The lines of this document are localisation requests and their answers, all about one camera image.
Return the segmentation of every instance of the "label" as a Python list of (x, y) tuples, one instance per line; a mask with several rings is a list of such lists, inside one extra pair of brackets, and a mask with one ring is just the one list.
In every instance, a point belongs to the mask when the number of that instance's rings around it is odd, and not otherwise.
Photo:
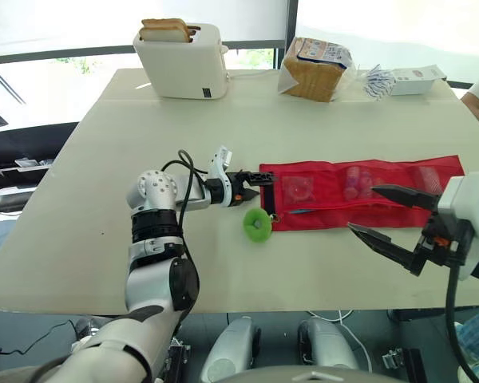
[(312, 38), (306, 38), (303, 41), (296, 57), (318, 63), (339, 64), (344, 69), (349, 68), (352, 64), (350, 51), (346, 47)]

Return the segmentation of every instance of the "wheel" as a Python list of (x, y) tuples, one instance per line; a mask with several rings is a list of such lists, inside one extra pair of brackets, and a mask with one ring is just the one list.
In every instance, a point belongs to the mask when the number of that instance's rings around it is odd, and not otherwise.
[(307, 321), (303, 321), (298, 326), (298, 355), (300, 363), (303, 365), (312, 365), (312, 345), (309, 339)]
[(261, 329), (255, 329), (254, 337), (252, 339), (252, 358), (256, 359), (261, 350)]

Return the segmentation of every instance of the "black cable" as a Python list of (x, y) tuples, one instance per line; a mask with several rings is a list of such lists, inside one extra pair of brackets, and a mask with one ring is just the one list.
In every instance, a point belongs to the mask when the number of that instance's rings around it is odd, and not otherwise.
[[(185, 150), (177, 151), (177, 155), (179, 156), (181, 161), (185, 162), (188, 165), (190, 164), (189, 162), (187, 162), (187, 158), (189, 158), (190, 156), (188, 155), (188, 153), (186, 153)], [(198, 173), (208, 174), (208, 172), (205, 172), (204, 170), (200, 170), (200, 169), (197, 169), (197, 168), (193, 168), (193, 170), (195, 170)]]
[(74, 325), (73, 321), (71, 319), (68, 319), (67, 321), (65, 321), (64, 323), (59, 323), (58, 325), (55, 325), (55, 326), (52, 326), (49, 331), (44, 334), (42, 337), (40, 337), (37, 341), (35, 341), (34, 343), (32, 343), (31, 345), (29, 345), (25, 351), (21, 351), (20, 349), (13, 349), (12, 351), (0, 351), (0, 355), (12, 355), (13, 353), (19, 353), (20, 355), (25, 355), (26, 353), (28, 353), (35, 345), (37, 345), (40, 341), (42, 341), (44, 338), (46, 338), (48, 335), (51, 334), (51, 332), (53, 330), (55, 330), (57, 327), (61, 327), (61, 326), (65, 326), (67, 325), (68, 323), (71, 323), (71, 326), (73, 327), (73, 331), (74, 331), (74, 335), (76, 337), (76, 339), (78, 339), (78, 332), (77, 332), (77, 327)]
[(179, 164), (179, 165), (183, 165), (184, 167), (186, 167), (187, 169), (189, 169), (191, 172), (193, 172), (193, 175), (195, 177), (197, 177), (197, 179), (199, 180), (199, 184), (202, 186), (204, 185), (204, 180), (202, 179), (202, 177), (200, 176), (200, 174), (197, 172), (197, 170), (195, 168), (192, 168), (190, 167), (190, 165), (184, 161), (179, 161), (179, 160), (172, 160), (172, 161), (169, 161), (168, 163), (166, 163), (165, 165), (163, 165), (163, 167), (161, 168), (161, 171), (164, 172), (165, 169), (167, 169), (170, 165), (174, 165), (174, 164)]
[(52, 361), (49, 361), (48, 363), (42, 365), (41, 367), (39, 367), (38, 369), (34, 371), (32, 376), (29, 378), (28, 381), (26, 381), (26, 383), (37, 383), (38, 381), (41, 380), (41, 378), (43, 377), (45, 373), (47, 373), (51, 369), (54, 369), (58, 365), (61, 365), (62, 363), (64, 363), (69, 356), (70, 354), (65, 355), (64, 357), (58, 357), (57, 359), (53, 359)]
[(193, 176), (195, 173), (195, 168), (193, 167), (193, 160), (190, 155), (183, 149), (177, 151), (178, 156), (186, 162), (190, 167), (190, 173), (188, 175), (188, 186), (186, 187), (186, 193), (184, 195), (183, 203), (181, 204), (180, 214), (179, 214), (179, 229), (181, 233), (183, 232), (183, 219), (184, 213), (186, 212), (186, 207), (188, 206), (188, 200), (190, 199), (190, 193), (192, 192), (192, 183), (193, 183)]
[(188, 186), (186, 187), (186, 193), (184, 195), (183, 203), (181, 204), (180, 208), (180, 214), (179, 214), (179, 230), (181, 233), (181, 238), (183, 239), (183, 246), (184, 246), (184, 252), (186, 253), (186, 256), (188, 257), (188, 260), (193, 264), (193, 266), (196, 268), (196, 273), (197, 273), (197, 286), (200, 288), (200, 278), (199, 278), (199, 272), (197, 271), (197, 267), (195, 265), (195, 262), (193, 262), (192, 255), (190, 254), (190, 250), (188, 249), (188, 245), (186, 244), (186, 240), (184, 239), (184, 234), (183, 234), (183, 220), (184, 220), (184, 213), (186, 212), (186, 207), (188, 206), (188, 200), (190, 199), (190, 192), (192, 191), (192, 182), (193, 182), (193, 176), (195, 175), (195, 168), (193, 167), (193, 159), (192, 157), (188, 154), (183, 149), (180, 149), (177, 151), (177, 155), (179, 158), (181, 158), (181, 161), (188, 165), (188, 169), (190, 170), (188, 174)]
[(447, 285), (447, 297), (445, 299), (445, 325), (449, 333), (449, 343), (453, 349), (454, 356), (460, 364), (460, 367), (465, 371), (466, 376), (472, 383), (479, 383), (479, 378), (473, 372), (465, 360), (465, 356), (461, 351), (459, 341), (457, 340), (456, 327), (454, 326), (454, 307), (456, 301), (457, 280), (460, 274), (460, 265), (454, 263), (450, 266), (449, 283)]

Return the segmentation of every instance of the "cable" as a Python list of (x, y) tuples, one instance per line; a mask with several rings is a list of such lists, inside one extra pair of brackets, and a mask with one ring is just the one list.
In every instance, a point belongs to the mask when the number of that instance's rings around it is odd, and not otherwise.
[(52, 326), (49, 331), (44, 334), (42, 337), (40, 337), (37, 341), (35, 341), (34, 343), (32, 343), (31, 345), (29, 345), (25, 351), (21, 351), (20, 349), (13, 349), (12, 351), (7, 351), (7, 352), (2, 352), (0, 351), (0, 355), (11, 355), (13, 353), (19, 353), (20, 355), (25, 355), (26, 353), (28, 353), (35, 345), (37, 345), (40, 341), (42, 341), (44, 338), (46, 338), (48, 335), (51, 334), (51, 332), (53, 330), (55, 330), (57, 327), (61, 327), (61, 326), (65, 326), (67, 325), (68, 323), (71, 323), (71, 326), (73, 327), (73, 330), (74, 330), (74, 335), (76, 337), (76, 339), (78, 339), (78, 332), (77, 332), (77, 327), (74, 325), (73, 321), (71, 319), (68, 319), (67, 321), (65, 321), (64, 323), (59, 323), (58, 325), (55, 325), (55, 326)]
[(190, 167), (190, 173), (188, 175), (188, 186), (186, 187), (186, 194), (184, 195), (183, 203), (181, 204), (180, 214), (179, 214), (179, 229), (181, 233), (183, 232), (183, 219), (184, 213), (186, 212), (186, 207), (188, 206), (188, 200), (190, 199), (190, 193), (192, 192), (192, 183), (193, 183), (193, 176), (195, 173), (195, 168), (193, 167), (193, 160), (183, 149), (177, 151), (177, 155), (181, 158), (183, 162), (186, 162)]
[(29, 378), (28, 381), (26, 381), (26, 383), (37, 383), (38, 381), (41, 380), (42, 376), (45, 373), (47, 373), (51, 369), (54, 369), (58, 365), (61, 365), (62, 363), (64, 363), (69, 356), (70, 354), (65, 355), (64, 357), (58, 357), (57, 359), (53, 359), (52, 361), (49, 361), (48, 363), (42, 365), (41, 367), (39, 367), (38, 369), (34, 371), (32, 376)]
[(320, 318), (322, 319), (323, 321), (327, 321), (327, 322), (330, 322), (330, 323), (339, 323), (342, 320), (348, 318), (352, 313), (353, 313), (353, 310), (350, 310), (348, 311), (347, 313), (345, 313), (342, 317), (340, 318), (337, 318), (337, 319), (328, 319), (328, 318), (324, 318), (322, 317), (321, 315), (317, 315), (316, 313), (314, 313), (313, 311), (307, 311), (307, 313), (309, 313), (310, 315), (312, 315), (313, 317), (317, 317), (317, 318)]
[(229, 78), (237, 78), (237, 77), (250, 77), (250, 76), (259, 76), (261, 74), (266, 74), (266, 73), (278, 73), (278, 70), (273, 70), (273, 69), (258, 69), (259, 72), (255, 73), (241, 73), (241, 74), (235, 74), (235, 75), (229, 75)]
[(4, 211), (0, 211), (0, 215), (9, 215), (11, 217), (17, 217), (18, 215), (21, 215), (22, 211), (16, 211), (15, 213), (6, 213)]
[(346, 326), (344, 323), (342, 323), (342, 313), (341, 313), (341, 310), (338, 311), (338, 318), (339, 318), (339, 321), (341, 323), (341, 326), (344, 327), (344, 329), (350, 333), (351, 337), (360, 345), (360, 347), (362, 347), (363, 351), (364, 351), (364, 354), (366, 355), (366, 360), (367, 360), (367, 369), (369, 370), (370, 373), (373, 372), (373, 365), (372, 363), (370, 362), (370, 357), (369, 357), (369, 354), (367, 353), (367, 349), (366, 347), (363, 345), (363, 343), (361, 341), (358, 340), (357, 337), (355, 337), (355, 335), (353, 334), (353, 331), (351, 331), (349, 329), (348, 326)]
[(450, 266), (449, 283), (447, 284), (447, 296), (445, 299), (445, 325), (447, 327), (447, 332), (449, 333), (450, 347), (453, 349), (454, 356), (460, 367), (465, 371), (466, 376), (469, 377), (472, 383), (479, 383), (479, 378), (475, 372), (472, 371), (461, 351), (459, 341), (457, 340), (456, 328), (454, 326), (454, 307), (456, 306), (456, 290), (459, 274), (460, 265), (457, 263), (452, 264)]
[(179, 158), (181, 158), (181, 162), (184, 163), (185, 166), (187, 166), (187, 168), (190, 170), (188, 174), (188, 186), (186, 187), (186, 193), (184, 195), (183, 203), (181, 204), (181, 208), (180, 208), (178, 228), (181, 233), (181, 238), (183, 239), (184, 252), (186, 253), (186, 256), (188, 257), (188, 260), (192, 263), (192, 265), (196, 269), (197, 287), (200, 288), (199, 272), (197, 270), (197, 267), (195, 266), (195, 262), (193, 262), (192, 255), (190, 254), (190, 250), (188, 249), (188, 245), (186, 244), (186, 239), (184, 239), (184, 234), (183, 234), (184, 213), (186, 212), (186, 207), (188, 206), (188, 200), (190, 199), (190, 192), (192, 191), (193, 176), (196, 174), (196, 170), (193, 166), (193, 159), (188, 154), (188, 152), (186, 152), (183, 149), (180, 149), (177, 151), (177, 155), (179, 156)]
[(208, 174), (207, 172), (204, 172), (202, 170), (197, 170), (197, 169), (191, 169), (190, 165), (184, 161), (179, 161), (179, 160), (172, 160), (172, 161), (169, 161), (168, 163), (166, 163), (162, 168), (161, 168), (161, 171), (164, 172), (165, 169), (167, 169), (170, 165), (174, 165), (174, 164), (179, 164), (179, 165), (183, 165), (184, 167), (186, 167), (188, 170), (190, 170), (191, 172), (193, 172), (193, 175), (199, 180), (199, 184), (202, 186), (204, 185), (204, 180), (202, 179), (202, 177), (200, 176), (199, 173), (202, 173), (202, 174)]

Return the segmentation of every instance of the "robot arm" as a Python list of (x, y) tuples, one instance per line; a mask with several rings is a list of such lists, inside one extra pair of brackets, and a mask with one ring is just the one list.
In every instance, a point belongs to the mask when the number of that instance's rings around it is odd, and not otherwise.
[(479, 172), (452, 177), (442, 195), (398, 185), (380, 185), (373, 190), (401, 205), (431, 213), (413, 251), (394, 245), (375, 230), (350, 223), (350, 229), (367, 246), (417, 276), (429, 260), (447, 267), (460, 263), (460, 280), (469, 275), (479, 278)]
[[(176, 211), (205, 209), (210, 204), (235, 206), (259, 194), (243, 182), (262, 186), (268, 173), (226, 173), (231, 153), (215, 154), (209, 178), (193, 177), (188, 200), (187, 176), (143, 172), (128, 194), (132, 244), (125, 302), (129, 314), (105, 325), (67, 360), (49, 383), (151, 382), (160, 372), (172, 335), (193, 307), (199, 279), (188, 256)], [(31, 383), (41, 374), (34, 374)]]

